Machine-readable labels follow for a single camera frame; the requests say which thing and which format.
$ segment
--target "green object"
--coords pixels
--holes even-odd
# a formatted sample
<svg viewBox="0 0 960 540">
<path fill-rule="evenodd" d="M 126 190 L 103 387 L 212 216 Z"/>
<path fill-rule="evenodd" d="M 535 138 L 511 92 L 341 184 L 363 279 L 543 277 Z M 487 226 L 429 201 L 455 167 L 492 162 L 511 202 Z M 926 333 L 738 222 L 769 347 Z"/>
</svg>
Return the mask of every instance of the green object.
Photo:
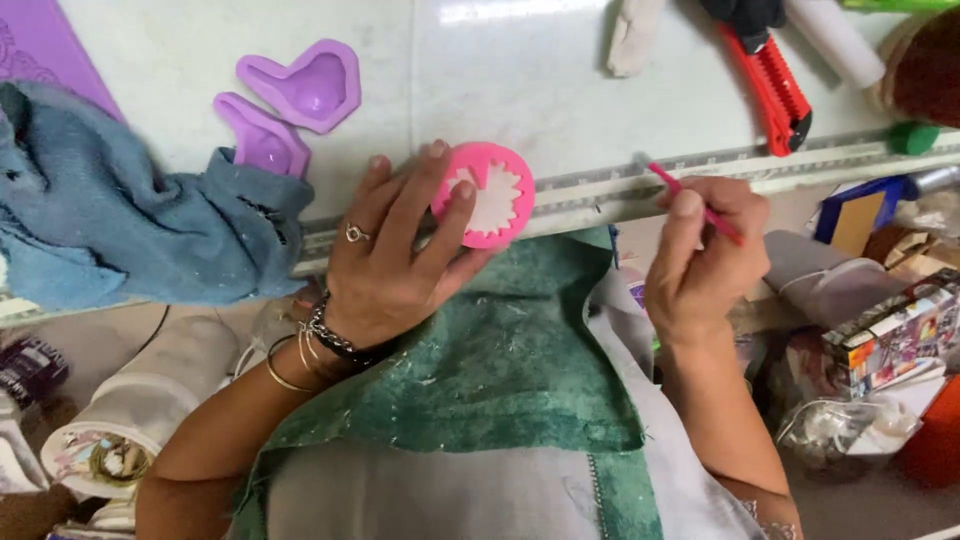
<svg viewBox="0 0 960 540">
<path fill-rule="evenodd" d="M 603 529 L 662 540 L 643 426 L 585 320 L 611 262 L 606 227 L 515 242 L 400 352 L 277 427 L 236 494 L 234 526 L 265 538 L 270 478 L 285 456 L 345 437 L 413 452 L 583 452 Z"/>
<path fill-rule="evenodd" d="M 890 149 L 904 156 L 920 156 L 933 148 L 940 128 L 920 122 L 903 122 L 890 130 Z"/>
<path fill-rule="evenodd" d="M 960 6 L 960 0 L 843 0 L 844 8 L 864 12 L 929 12 Z"/>
</svg>

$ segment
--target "lace trim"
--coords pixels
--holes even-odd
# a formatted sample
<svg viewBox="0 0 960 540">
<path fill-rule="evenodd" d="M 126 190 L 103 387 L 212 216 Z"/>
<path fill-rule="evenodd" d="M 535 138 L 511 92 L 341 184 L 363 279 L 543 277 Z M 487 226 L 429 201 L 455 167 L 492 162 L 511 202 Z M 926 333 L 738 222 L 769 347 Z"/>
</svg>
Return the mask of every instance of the lace trim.
<svg viewBox="0 0 960 540">
<path fill-rule="evenodd" d="M 740 503 L 750 512 L 750 516 L 760 525 L 760 529 L 763 530 L 763 534 L 765 534 L 769 540 L 797 540 L 797 526 L 780 523 L 761 523 L 756 518 L 756 501 L 740 501 Z"/>
</svg>

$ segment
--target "purple mold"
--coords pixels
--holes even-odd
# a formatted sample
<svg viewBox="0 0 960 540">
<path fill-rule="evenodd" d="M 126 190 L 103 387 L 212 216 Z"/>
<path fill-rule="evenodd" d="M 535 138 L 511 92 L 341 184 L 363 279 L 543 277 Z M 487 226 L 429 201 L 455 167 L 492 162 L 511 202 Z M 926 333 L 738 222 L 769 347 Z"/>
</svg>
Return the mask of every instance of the purple mold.
<svg viewBox="0 0 960 540">
<path fill-rule="evenodd" d="M 237 77 L 281 118 L 321 135 L 360 107 L 360 61 L 334 39 L 314 43 L 289 67 L 247 55 L 237 63 Z"/>
<path fill-rule="evenodd" d="M 310 148 L 296 130 L 233 92 L 217 94 L 213 109 L 236 135 L 234 164 L 303 178 Z"/>
</svg>

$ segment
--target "silver ring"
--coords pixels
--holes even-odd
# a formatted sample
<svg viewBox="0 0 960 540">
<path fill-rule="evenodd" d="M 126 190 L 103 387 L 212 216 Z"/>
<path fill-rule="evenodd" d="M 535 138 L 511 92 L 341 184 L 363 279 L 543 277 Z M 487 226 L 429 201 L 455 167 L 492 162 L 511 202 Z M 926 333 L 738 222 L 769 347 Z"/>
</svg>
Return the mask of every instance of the silver ring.
<svg viewBox="0 0 960 540">
<path fill-rule="evenodd" d="M 359 242 L 360 240 L 369 240 L 370 235 L 364 233 L 356 225 L 347 222 L 347 242 Z"/>
</svg>

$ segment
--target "blue rag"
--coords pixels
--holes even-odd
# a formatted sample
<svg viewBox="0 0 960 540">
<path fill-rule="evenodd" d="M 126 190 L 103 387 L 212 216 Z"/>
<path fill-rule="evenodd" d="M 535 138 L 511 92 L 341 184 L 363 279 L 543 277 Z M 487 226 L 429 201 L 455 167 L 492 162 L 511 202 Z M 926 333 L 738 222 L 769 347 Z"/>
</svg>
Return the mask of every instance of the blue rag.
<svg viewBox="0 0 960 540">
<path fill-rule="evenodd" d="M 37 83 L 0 85 L 0 251 L 8 286 L 46 309 L 129 298 L 222 306 L 282 296 L 313 188 L 232 164 L 158 174 L 124 125 Z"/>
</svg>

